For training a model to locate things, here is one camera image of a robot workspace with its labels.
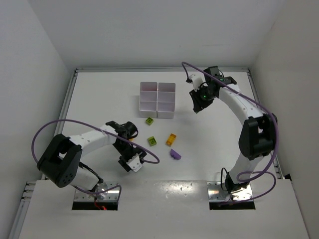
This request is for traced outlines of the yellow lego brick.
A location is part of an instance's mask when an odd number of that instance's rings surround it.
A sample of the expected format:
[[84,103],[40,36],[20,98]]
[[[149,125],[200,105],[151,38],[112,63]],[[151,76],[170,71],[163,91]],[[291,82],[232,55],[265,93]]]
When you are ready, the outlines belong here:
[[167,146],[172,146],[175,140],[176,140],[176,135],[171,133],[170,136],[168,137],[168,139],[166,140],[165,144]]

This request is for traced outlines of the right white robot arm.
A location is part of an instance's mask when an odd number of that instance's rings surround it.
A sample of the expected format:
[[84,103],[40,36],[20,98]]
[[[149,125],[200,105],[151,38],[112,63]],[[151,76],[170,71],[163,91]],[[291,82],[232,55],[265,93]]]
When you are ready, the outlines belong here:
[[187,75],[186,81],[193,85],[189,94],[195,113],[219,99],[241,123],[238,140],[240,154],[234,167],[223,178],[222,189],[232,193],[247,187],[260,161],[275,150],[278,131],[275,127],[276,116],[262,111],[256,103],[242,96],[235,79],[225,77],[217,66],[205,69],[204,77]]

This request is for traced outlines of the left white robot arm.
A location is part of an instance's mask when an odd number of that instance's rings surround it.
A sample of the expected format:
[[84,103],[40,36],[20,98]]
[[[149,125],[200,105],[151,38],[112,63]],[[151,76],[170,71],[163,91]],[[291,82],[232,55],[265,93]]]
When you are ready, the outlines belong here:
[[118,124],[109,121],[97,130],[83,134],[56,135],[37,163],[38,170],[57,187],[77,187],[91,195],[104,193],[104,180],[89,166],[81,162],[87,154],[107,145],[120,154],[118,163],[127,171],[138,172],[143,166],[145,150],[129,143],[138,135],[137,127],[130,121]]

